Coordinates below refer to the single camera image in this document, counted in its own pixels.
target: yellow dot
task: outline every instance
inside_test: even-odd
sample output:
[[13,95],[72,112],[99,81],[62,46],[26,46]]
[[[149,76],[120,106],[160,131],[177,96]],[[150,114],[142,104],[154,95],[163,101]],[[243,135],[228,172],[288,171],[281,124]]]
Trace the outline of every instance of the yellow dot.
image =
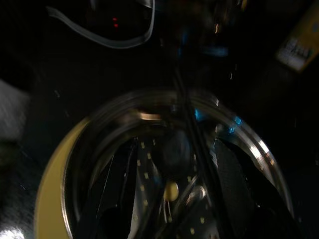
[[178,198],[178,185],[175,182],[168,181],[165,186],[163,198],[166,201],[173,202]]

